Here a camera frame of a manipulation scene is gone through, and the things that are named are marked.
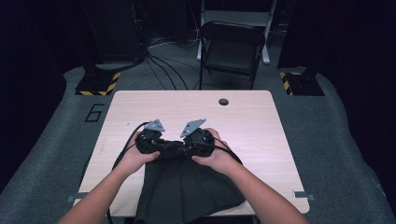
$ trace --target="hand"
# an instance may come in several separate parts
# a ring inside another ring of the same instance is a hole
[[[131,175],[138,171],[143,164],[149,161],[154,161],[160,156],[160,152],[153,152],[150,154],[142,154],[135,145],[136,137],[140,134],[137,132],[128,144],[129,149],[125,152],[122,160],[117,165],[116,169],[122,171],[124,175]]]
[[[221,140],[219,133],[216,130],[211,128],[207,128],[206,130],[210,132],[212,136],[215,138],[215,146],[223,147],[223,148],[226,148],[226,146],[228,146],[227,142]],[[228,154],[227,152],[221,149],[216,149],[216,148],[215,150],[213,150],[212,155],[210,155],[210,157],[192,156],[191,158],[194,161],[196,161],[198,164],[210,166],[213,170],[225,175],[227,171],[231,170],[231,166],[235,164],[239,164],[236,160],[234,160],[230,156],[230,154]]]

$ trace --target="yellow and black tape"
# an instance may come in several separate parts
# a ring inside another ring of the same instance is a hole
[[[282,82],[283,82],[283,87],[285,88],[286,94],[287,95],[293,95],[293,92],[291,91],[291,87],[290,84],[288,82],[288,79],[286,77],[286,74],[290,74],[290,75],[300,75],[301,73],[280,73],[280,78],[282,78]]]
[[[117,81],[119,80],[120,73],[114,75],[113,79],[111,80],[110,85],[108,86],[106,91],[76,91],[76,95],[109,95],[113,92],[114,88],[116,87]]]

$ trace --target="metal bracket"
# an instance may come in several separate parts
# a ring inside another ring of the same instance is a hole
[[[315,196],[313,194],[308,194],[305,191],[293,191],[293,195],[296,198],[306,198],[308,201],[315,200]]]
[[[195,130],[201,126],[206,121],[206,119],[198,119],[198,120],[193,120],[187,123],[186,127],[184,128],[183,132],[180,134],[180,137],[185,137],[187,135],[190,135],[193,133]]]
[[[64,200],[64,201],[66,203],[73,203],[76,199],[82,199],[87,194],[88,194],[88,192],[79,192],[79,193],[76,193],[74,196],[68,196],[66,198],[66,200]]]
[[[145,129],[149,129],[157,132],[165,132],[165,129],[163,128],[163,125],[161,124],[159,119],[155,119],[154,121],[151,121],[150,123],[146,124]]]

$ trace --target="chair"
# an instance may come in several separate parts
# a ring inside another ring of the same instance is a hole
[[[265,44],[262,31],[247,25],[210,21],[201,27],[200,36],[199,90],[202,89],[204,69],[209,74],[214,70],[248,76],[252,90]]]

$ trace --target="gray carpet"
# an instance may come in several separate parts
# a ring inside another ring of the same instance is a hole
[[[361,158],[347,128],[342,102],[332,84],[318,75],[324,97],[288,96],[283,88],[281,71],[304,71],[303,68],[277,70],[282,36],[276,36],[269,49],[270,65],[260,64],[255,90],[268,90],[275,99],[305,190],[314,194],[306,217],[311,223],[396,223],[374,172]],[[179,44],[151,48],[152,55],[178,60],[189,66],[168,61],[180,73],[189,90],[198,81],[197,44]],[[107,64],[117,67],[121,64]],[[169,78],[155,64],[158,79],[172,90]],[[184,85],[169,67],[166,70],[178,90]],[[68,195],[78,192],[85,163],[90,157],[113,94],[77,96],[75,87],[81,80],[82,68],[64,74],[67,90],[46,130],[30,155],[0,195],[0,223],[55,223],[71,203]],[[245,77],[227,81],[224,74],[205,75],[205,90],[248,89]],[[147,61],[121,73],[115,91],[163,90]],[[85,122],[94,104],[103,111],[98,122]],[[122,223],[122,218],[114,218]]]

